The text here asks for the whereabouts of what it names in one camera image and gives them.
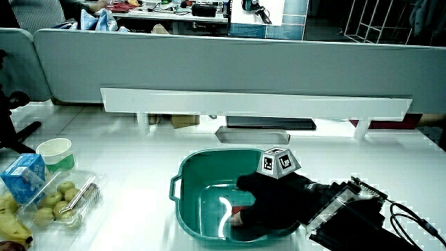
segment office desk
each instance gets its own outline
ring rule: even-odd
[[[201,117],[201,124],[174,130],[163,121],[141,136],[133,115],[106,113],[100,107],[62,107],[48,102],[31,103],[17,109],[17,129],[33,120],[43,126],[24,143],[37,147],[54,137],[72,140],[76,169],[106,173],[108,183],[103,200],[75,232],[36,233],[33,250],[299,250],[322,251],[305,239],[305,231],[283,237],[265,246],[208,246],[189,236],[179,225],[174,202],[169,199],[170,179],[177,175],[182,160],[202,149],[271,145],[221,144],[213,134],[224,118]],[[365,140],[351,139],[348,121],[315,120],[318,129],[290,132],[290,148],[302,168],[299,174],[319,183],[331,183],[358,176],[369,185],[399,201],[423,218],[428,218],[445,237],[446,154],[417,130],[370,130]],[[6,168],[18,154],[0,150],[0,165]],[[391,228],[389,205],[384,227]],[[438,241],[424,235],[415,224],[407,231],[423,250],[445,250]]]
[[[128,13],[112,13],[113,17],[117,20],[121,18],[134,19],[134,20],[159,20],[159,21],[172,21],[173,22],[173,33],[182,34],[184,22],[201,22],[207,24],[227,24],[228,19],[223,17],[223,14],[216,14],[215,17],[197,17],[193,16],[190,12],[183,13],[179,12],[175,14],[173,12],[165,12],[161,8],[156,8],[155,11],[148,12],[147,10],[131,10]],[[96,16],[100,15],[100,11],[95,13]]]

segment plastic container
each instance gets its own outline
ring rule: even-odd
[[[265,243],[284,235],[271,231],[259,236],[251,231],[258,229],[236,229],[229,223],[233,206],[254,203],[250,192],[237,189],[236,181],[257,170],[261,153],[258,149],[211,149],[184,159],[178,175],[171,179],[169,197],[175,201],[180,226],[189,235],[210,245],[216,241],[219,245]]]
[[[53,192],[57,192],[57,186],[64,181],[72,181],[75,187],[81,189],[81,187],[90,179],[93,179],[93,183],[97,185],[99,190],[99,196],[85,196],[82,197],[73,208],[70,217],[62,219],[55,219],[49,221],[46,225],[35,224],[33,218],[34,214],[39,208],[41,208],[40,202],[45,197]],[[107,177],[104,174],[98,175],[94,172],[79,171],[79,170],[59,170],[54,173],[52,179],[39,191],[31,201],[22,206],[17,212],[17,218],[21,220],[30,229],[60,229],[62,231],[69,229],[76,229],[81,227],[83,221],[87,219],[89,212],[95,208],[95,205],[100,200],[100,190]]]

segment table leg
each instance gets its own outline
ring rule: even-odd
[[[148,124],[148,114],[143,112],[137,113],[138,127],[142,134],[148,134],[151,131],[150,125]]]
[[[367,133],[367,130],[369,129],[370,123],[371,119],[360,119],[357,123],[353,138],[358,141],[362,141]]]

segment red object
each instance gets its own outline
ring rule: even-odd
[[[113,13],[127,13],[134,8],[136,8],[136,6],[133,6],[130,3],[115,3],[113,8],[107,7],[107,10],[111,10]]]
[[[371,121],[369,129],[403,129],[413,130],[417,127],[423,114],[406,114],[403,121]],[[356,127],[358,120],[350,120]]]
[[[249,206],[233,206],[232,207],[232,215],[235,215],[236,213],[238,213],[240,210],[248,208]]]

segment paper cup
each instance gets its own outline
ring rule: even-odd
[[[59,169],[72,169],[75,166],[69,139],[50,139],[40,144],[36,153],[42,156],[43,162],[51,173]]]

